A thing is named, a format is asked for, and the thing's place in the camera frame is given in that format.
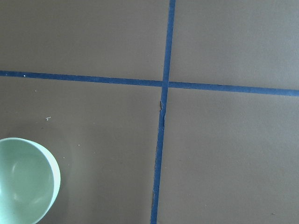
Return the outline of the green bowl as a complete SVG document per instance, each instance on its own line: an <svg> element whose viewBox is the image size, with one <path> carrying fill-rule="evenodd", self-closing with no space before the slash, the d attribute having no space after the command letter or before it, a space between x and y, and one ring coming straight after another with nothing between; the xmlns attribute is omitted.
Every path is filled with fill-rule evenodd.
<svg viewBox="0 0 299 224"><path fill-rule="evenodd" d="M36 224L59 193L61 174L53 154L22 138L0 141L0 222Z"/></svg>

